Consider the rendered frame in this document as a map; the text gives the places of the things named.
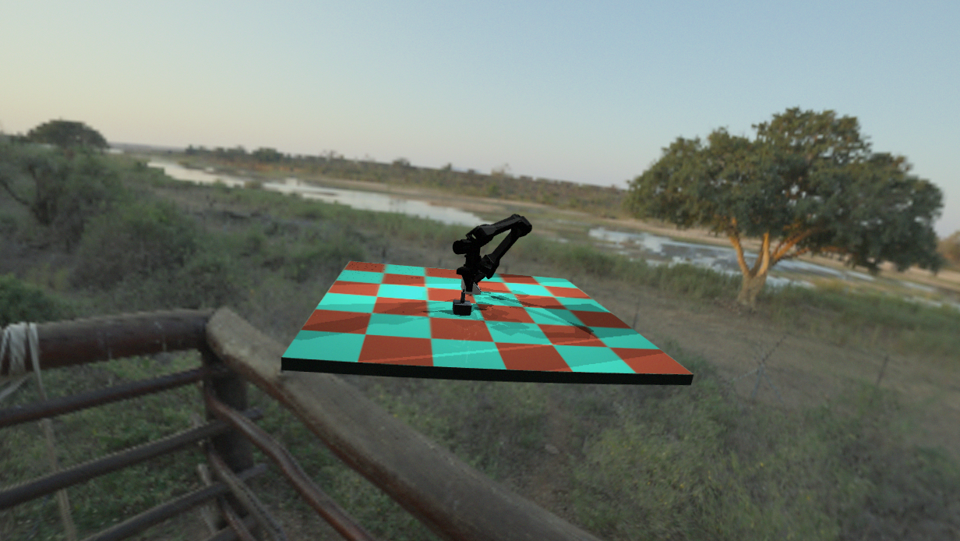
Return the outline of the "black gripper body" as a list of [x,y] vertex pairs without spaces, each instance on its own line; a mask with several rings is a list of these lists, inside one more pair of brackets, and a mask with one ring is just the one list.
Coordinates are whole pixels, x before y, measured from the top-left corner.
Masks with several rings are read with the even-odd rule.
[[473,275],[473,272],[478,272],[478,271],[475,271],[475,265],[481,256],[480,256],[480,253],[466,253],[464,257],[466,257],[466,263],[464,264],[464,266],[466,267],[464,266],[459,267],[457,269],[457,275],[464,275],[464,276],[470,277]]

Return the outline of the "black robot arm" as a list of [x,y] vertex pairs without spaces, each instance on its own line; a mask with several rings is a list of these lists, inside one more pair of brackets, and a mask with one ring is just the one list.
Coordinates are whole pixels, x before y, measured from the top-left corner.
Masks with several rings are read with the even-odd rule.
[[[480,271],[481,273],[477,275],[475,279],[475,284],[480,282],[482,278],[491,278],[494,275],[494,271],[499,265],[500,259],[508,249],[513,246],[513,244],[522,236],[526,236],[532,231],[532,224],[524,217],[519,214],[513,214],[510,217],[502,221],[498,221],[492,225],[478,225],[475,227],[475,230],[471,230],[466,234],[467,239],[461,239],[454,241],[454,253],[480,253],[480,249],[485,244],[492,241],[494,235],[502,234],[506,230],[510,230],[510,234],[506,235],[505,239],[497,246],[492,253],[487,253],[484,257],[480,257],[475,265],[475,271]],[[472,235],[475,235],[473,237]]]

